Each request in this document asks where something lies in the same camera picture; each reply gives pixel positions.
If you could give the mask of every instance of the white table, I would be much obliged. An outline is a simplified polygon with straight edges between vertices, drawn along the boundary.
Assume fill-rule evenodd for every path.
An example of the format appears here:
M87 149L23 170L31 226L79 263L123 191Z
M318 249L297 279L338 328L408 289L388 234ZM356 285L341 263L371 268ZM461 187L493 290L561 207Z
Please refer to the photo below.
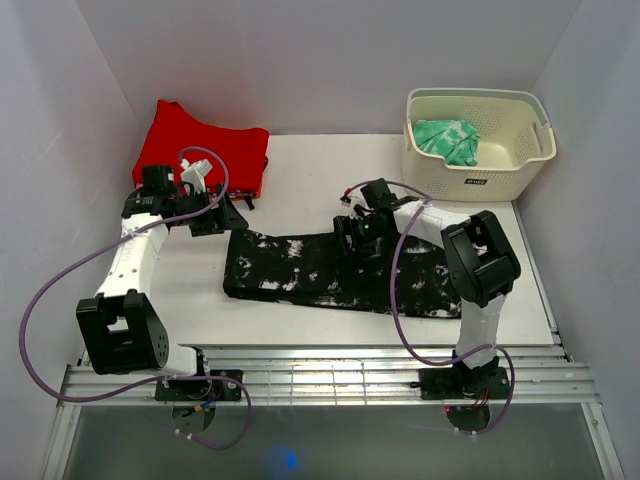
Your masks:
M250 228L265 234L331 231L332 218L346 211L339 201L346 187L378 177L402 180L402 143L399 135L272 136L263 198L254 211L243 202L236 205ZM502 311L498 342L552 345L511 203L438 206L468 214L487 209L497 215L522 266ZM228 298L222 290L228 239L228 233L191 238L187 228L176 228L165 242L151 300L173 341L198 346L400 345L389 315ZM403 327L415 345L454 345L460 321L403 318Z

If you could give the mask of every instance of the glass panel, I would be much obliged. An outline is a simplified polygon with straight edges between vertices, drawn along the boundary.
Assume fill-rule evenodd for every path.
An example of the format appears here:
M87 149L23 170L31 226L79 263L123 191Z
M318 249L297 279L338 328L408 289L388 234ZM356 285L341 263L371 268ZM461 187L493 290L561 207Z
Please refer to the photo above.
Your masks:
M477 439L409 426L449 427L438 406L254 413L246 438L216 452L175 435L169 407L84 407L64 478L604 478L580 405L513 405L502 425ZM228 441L244 416L219 407L202 435Z

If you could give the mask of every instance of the basket handle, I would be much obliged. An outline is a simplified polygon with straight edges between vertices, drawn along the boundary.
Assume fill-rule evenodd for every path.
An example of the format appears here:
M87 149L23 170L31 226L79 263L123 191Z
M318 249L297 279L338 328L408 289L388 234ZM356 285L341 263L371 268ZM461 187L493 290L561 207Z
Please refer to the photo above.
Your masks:
M538 136L538 124L536 122L531 123L529 127L531 130L531 136L533 137L533 142L536 144L536 149L538 150L538 155L542 155L542 145L540 145L540 137Z

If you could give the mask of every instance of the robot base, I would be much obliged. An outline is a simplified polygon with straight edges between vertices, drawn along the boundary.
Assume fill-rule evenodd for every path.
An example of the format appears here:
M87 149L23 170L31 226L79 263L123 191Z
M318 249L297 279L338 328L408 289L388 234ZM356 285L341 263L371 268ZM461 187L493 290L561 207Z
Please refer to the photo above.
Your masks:
M210 375L229 377L242 382L242 370L211 370ZM159 402L193 402L195 399L188 393L184 392L180 387L193 382L176 382L169 381L169 388L166 388L162 382L156 385L156 393L154 398ZM214 381L212 388L218 399L216 402L237 402L242 397L242 391L230 382Z
M498 366L498 357L474 369L464 362L451 368L423 368L418 370L418 382L411 386L420 388L423 400L473 400L486 393L488 400L506 400L511 388L507 371Z

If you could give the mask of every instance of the green cloth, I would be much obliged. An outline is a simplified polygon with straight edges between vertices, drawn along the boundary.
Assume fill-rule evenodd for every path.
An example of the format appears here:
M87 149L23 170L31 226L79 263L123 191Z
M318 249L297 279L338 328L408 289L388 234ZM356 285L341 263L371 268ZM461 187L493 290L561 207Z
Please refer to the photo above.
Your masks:
M419 120L413 127L416 145L424 153L442 155L447 165L475 167L480 135L464 120Z

